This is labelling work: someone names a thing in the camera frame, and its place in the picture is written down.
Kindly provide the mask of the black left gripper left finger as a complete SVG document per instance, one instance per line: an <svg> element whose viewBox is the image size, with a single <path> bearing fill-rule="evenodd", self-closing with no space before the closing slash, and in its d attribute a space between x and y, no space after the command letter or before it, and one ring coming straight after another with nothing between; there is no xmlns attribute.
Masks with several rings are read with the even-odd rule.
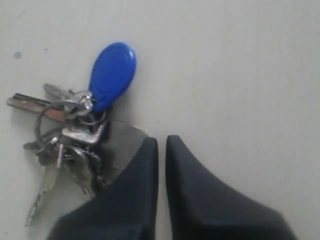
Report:
<svg viewBox="0 0 320 240"><path fill-rule="evenodd" d="M158 142L147 137L117 179L99 196L60 217L47 238L153 240L158 190Z"/></svg>

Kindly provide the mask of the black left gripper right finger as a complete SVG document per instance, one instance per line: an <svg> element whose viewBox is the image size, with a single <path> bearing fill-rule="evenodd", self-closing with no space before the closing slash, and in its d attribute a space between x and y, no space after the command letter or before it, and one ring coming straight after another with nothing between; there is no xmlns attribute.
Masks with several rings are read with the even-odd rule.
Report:
<svg viewBox="0 0 320 240"><path fill-rule="evenodd" d="M166 140L165 181L174 240L295 240L284 217L214 176L178 135Z"/></svg>

